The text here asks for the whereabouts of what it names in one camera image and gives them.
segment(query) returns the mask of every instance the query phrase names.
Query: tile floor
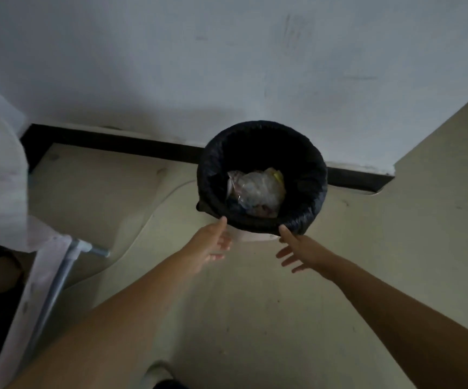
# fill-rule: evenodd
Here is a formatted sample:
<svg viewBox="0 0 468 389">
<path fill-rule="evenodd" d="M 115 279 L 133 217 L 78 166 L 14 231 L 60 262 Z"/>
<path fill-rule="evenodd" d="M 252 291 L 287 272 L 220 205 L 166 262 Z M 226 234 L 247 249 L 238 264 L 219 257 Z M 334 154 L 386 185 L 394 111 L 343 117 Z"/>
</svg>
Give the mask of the tile floor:
<svg viewBox="0 0 468 389">
<path fill-rule="evenodd" d="M 330 188 L 308 234 L 468 327 L 468 104 L 396 171 L 376 196 Z M 195 183 L 164 200 L 195 177 L 192 164 L 50 149 L 32 176 L 32 214 L 113 254 L 80 258 L 43 346 L 210 221 L 194 208 Z M 194 389 L 412 388 L 342 293 L 281 268 L 279 247 L 240 243 L 202 271 L 164 321 L 153 360 Z"/>
</svg>

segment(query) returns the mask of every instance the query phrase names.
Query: white shoe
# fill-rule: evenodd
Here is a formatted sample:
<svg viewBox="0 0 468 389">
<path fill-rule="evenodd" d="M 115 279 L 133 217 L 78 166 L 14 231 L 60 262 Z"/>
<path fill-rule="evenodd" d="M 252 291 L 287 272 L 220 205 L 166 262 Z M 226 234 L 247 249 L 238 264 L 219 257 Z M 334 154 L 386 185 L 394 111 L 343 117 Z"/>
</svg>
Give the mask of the white shoe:
<svg viewBox="0 0 468 389">
<path fill-rule="evenodd" d="M 164 361 L 154 362 L 146 371 L 140 382 L 139 389 L 153 389 L 158 383 L 174 379 L 169 366 Z"/>
</svg>

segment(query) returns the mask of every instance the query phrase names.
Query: left hand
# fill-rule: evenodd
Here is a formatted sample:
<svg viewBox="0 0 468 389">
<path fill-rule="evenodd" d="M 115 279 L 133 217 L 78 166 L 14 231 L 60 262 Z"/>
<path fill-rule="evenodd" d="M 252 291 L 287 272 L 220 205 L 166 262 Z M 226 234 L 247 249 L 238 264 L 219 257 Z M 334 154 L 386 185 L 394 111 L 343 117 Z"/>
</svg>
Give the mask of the left hand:
<svg viewBox="0 0 468 389">
<path fill-rule="evenodd" d="M 215 251 L 228 251 L 230 249 L 232 239 L 225 231 L 226 228 L 226 217 L 221 217 L 217 222 L 200 228 L 181 249 L 181 252 L 198 260 L 199 268 L 205 262 L 223 259 L 225 255 Z"/>
</svg>

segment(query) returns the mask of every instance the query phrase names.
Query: garbage bag liner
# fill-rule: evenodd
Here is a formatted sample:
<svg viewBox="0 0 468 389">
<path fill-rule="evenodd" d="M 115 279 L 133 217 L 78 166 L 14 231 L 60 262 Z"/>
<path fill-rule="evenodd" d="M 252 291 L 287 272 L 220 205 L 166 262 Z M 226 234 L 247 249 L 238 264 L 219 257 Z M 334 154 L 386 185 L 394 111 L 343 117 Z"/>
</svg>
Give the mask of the garbage bag liner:
<svg viewBox="0 0 468 389">
<path fill-rule="evenodd" d="M 277 218 L 258 218 L 227 207 L 228 171 L 244 173 L 273 167 L 284 176 L 286 197 Z M 279 235 L 286 225 L 304 234 L 321 211 L 327 193 L 327 167 L 307 137 L 273 121 L 247 121 L 216 135 L 198 165 L 197 209 L 244 231 Z"/>
</svg>

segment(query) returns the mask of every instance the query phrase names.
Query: black baseboard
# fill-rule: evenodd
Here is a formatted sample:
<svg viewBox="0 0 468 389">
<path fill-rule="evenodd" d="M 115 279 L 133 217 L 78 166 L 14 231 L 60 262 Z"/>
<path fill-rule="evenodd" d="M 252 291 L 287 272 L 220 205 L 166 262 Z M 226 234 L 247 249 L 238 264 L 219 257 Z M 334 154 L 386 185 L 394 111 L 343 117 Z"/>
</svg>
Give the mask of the black baseboard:
<svg viewBox="0 0 468 389">
<path fill-rule="evenodd" d="M 177 143 L 70 130 L 40 124 L 32 124 L 21 138 L 21 143 L 25 149 L 30 172 L 34 170 L 53 143 L 157 157 L 192 164 L 199 162 L 203 151 L 201 147 L 179 145 Z M 394 179 L 394 176 L 328 167 L 328 183 L 337 187 L 378 192 L 392 179 Z"/>
</svg>

